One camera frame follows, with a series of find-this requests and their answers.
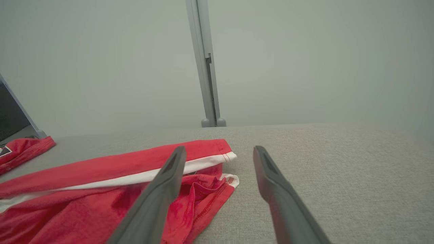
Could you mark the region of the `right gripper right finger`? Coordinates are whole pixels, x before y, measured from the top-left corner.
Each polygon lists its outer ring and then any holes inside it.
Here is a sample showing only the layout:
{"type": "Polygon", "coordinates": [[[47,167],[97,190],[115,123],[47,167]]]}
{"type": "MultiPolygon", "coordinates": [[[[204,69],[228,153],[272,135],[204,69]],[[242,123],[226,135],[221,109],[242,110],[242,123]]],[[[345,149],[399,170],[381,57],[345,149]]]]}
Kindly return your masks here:
{"type": "Polygon", "coordinates": [[[254,147],[259,193],[268,203],[278,244],[331,244],[267,150],[254,147]]]}

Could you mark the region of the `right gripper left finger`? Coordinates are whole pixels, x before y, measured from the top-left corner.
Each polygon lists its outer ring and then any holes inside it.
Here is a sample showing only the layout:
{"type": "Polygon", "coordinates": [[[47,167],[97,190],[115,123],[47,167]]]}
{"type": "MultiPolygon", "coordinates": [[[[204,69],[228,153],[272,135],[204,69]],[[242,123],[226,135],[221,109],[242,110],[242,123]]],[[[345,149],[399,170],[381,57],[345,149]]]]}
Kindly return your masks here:
{"type": "Polygon", "coordinates": [[[178,146],[141,193],[107,244],[160,244],[169,206],[178,197],[186,150],[178,146]]]}

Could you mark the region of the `red shorts with white stripe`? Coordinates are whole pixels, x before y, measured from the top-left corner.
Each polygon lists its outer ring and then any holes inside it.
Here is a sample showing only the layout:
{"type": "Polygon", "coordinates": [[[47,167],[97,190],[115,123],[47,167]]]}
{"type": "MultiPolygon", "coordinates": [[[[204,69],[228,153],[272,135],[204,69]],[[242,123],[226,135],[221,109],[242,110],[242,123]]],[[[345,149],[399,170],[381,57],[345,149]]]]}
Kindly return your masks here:
{"type": "MultiPolygon", "coordinates": [[[[105,244],[178,145],[99,157],[0,184],[0,244],[105,244]]],[[[224,139],[182,143],[186,164],[161,244],[191,244],[240,181],[224,139]]]]}

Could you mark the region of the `red jersey with black lettering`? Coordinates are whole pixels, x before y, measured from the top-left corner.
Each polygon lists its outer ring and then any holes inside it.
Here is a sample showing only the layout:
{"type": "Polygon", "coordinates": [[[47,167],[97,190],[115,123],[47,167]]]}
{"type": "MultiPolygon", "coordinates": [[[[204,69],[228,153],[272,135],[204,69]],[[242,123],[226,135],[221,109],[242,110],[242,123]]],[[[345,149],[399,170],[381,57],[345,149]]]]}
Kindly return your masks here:
{"type": "Polygon", "coordinates": [[[0,146],[0,176],[56,146],[51,137],[18,138],[0,146]]]}

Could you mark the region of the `grey metal partition post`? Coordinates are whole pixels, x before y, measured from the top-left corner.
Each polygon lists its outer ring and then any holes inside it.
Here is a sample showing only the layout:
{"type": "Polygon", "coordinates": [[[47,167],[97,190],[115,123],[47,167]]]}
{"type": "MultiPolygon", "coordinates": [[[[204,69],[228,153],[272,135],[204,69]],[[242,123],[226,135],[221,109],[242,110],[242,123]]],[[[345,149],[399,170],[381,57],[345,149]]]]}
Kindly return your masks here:
{"type": "Polygon", "coordinates": [[[220,114],[208,0],[185,0],[205,110],[202,127],[226,127],[220,114]]]}

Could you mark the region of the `dark panel with grey frame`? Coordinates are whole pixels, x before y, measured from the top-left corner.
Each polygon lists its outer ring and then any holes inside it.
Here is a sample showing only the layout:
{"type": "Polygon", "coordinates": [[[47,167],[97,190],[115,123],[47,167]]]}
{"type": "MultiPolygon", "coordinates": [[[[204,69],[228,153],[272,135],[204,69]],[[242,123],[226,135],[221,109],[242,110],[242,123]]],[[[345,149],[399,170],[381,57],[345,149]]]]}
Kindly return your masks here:
{"type": "Polygon", "coordinates": [[[45,137],[0,74],[0,145],[19,138],[45,137]]]}

